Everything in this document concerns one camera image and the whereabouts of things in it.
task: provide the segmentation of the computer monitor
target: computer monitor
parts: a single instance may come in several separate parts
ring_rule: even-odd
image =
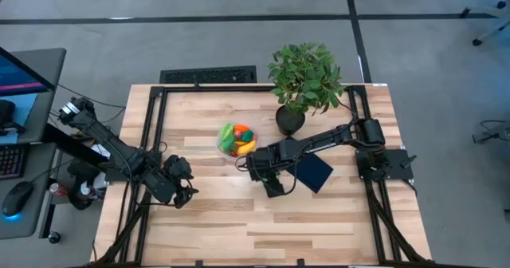
[[[55,86],[0,47],[0,97],[42,93]]]

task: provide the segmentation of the desk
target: desk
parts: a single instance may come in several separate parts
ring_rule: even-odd
[[[150,87],[131,87],[120,131],[129,145],[139,146]],[[398,148],[402,140],[388,87],[366,87],[372,116],[382,124],[387,147]],[[348,104],[347,94],[341,101]],[[304,258],[307,265],[378,262],[354,148],[339,146],[317,153],[334,168],[318,194],[298,182],[291,195],[275,199],[267,198],[262,183],[252,182],[246,172],[237,171],[217,154],[216,135],[227,121],[255,127],[260,145],[281,140],[275,122],[279,106],[271,93],[168,94],[162,132],[168,149],[163,159],[170,154],[186,157],[195,176],[193,185],[200,192],[181,210],[151,207],[143,265],[194,265],[195,260],[204,260],[204,265],[296,265],[298,258]],[[158,107],[159,98],[150,144]],[[295,137],[305,138],[350,119],[351,113],[342,107],[330,108],[323,115],[307,113]],[[283,173],[280,181],[289,189],[292,176]],[[419,254],[430,258],[414,192],[401,181],[386,184],[396,225]],[[124,183],[108,188],[96,235],[99,257],[115,239],[123,191]],[[383,225],[382,235],[390,258]],[[134,233],[128,260],[133,259],[136,238]]]
[[[12,54],[57,87],[64,64],[65,49],[37,49],[13,52]],[[106,160],[103,156],[47,124],[54,95],[55,92],[51,91],[38,93],[25,123],[26,132],[18,137],[19,144],[35,144],[30,145],[29,151],[26,154],[27,160],[23,177],[0,181],[0,202],[3,202],[6,194],[16,183],[31,180],[39,173],[50,169],[57,146],[60,150],[68,151],[75,156],[87,156],[87,159],[97,161]],[[15,222],[7,221],[3,218],[3,215],[0,215],[0,239],[26,237],[34,233],[37,221],[39,220],[48,177],[40,177],[33,183],[34,191],[29,201],[23,207],[19,219]],[[44,211],[42,229],[39,234],[40,238],[48,236],[53,218],[54,204],[52,201],[49,201],[49,206]]]

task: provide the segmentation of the keyboard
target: keyboard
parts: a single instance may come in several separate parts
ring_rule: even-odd
[[[207,69],[174,69],[161,71],[160,84],[232,84],[256,83],[257,68],[255,65],[207,68]]]
[[[0,146],[0,180],[23,176],[27,145]]]

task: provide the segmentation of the green leaves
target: green leaves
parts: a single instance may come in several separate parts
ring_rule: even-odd
[[[293,112],[307,112],[313,107],[325,113],[337,108],[336,96],[342,95],[339,67],[326,46],[313,43],[284,45],[273,53],[275,62],[268,63],[271,80],[277,86],[271,91],[278,102]]]
[[[333,92],[329,92],[329,101],[331,102],[331,105],[333,105],[333,108],[338,108],[339,102],[336,98],[335,94]]]
[[[277,96],[280,96],[281,94],[283,94],[283,91],[279,88],[276,88],[276,89],[271,89],[270,93],[274,93]]]
[[[307,92],[304,94],[304,97],[306,97],[308,99],[318,99],[319,98],[319,96],[317,96],[317,94],[314,92]]]
[[[306,83],[310,86],[311,89],[318,89],[321,86],[320,81],[318,80],[311,80],[307,81]]]

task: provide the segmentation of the potted plant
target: potted plant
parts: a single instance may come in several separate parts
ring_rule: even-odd
[[[277,86],[271,92],[282,106],[277,110],[277,124],[281,133],[291,136],[304,123],[308,108],[325,113],[330,104],[339,105],[343,86],[339,83],[340,68],[326,46],[312,43],[284,45],[273,54],[269,63],[270,79]]]

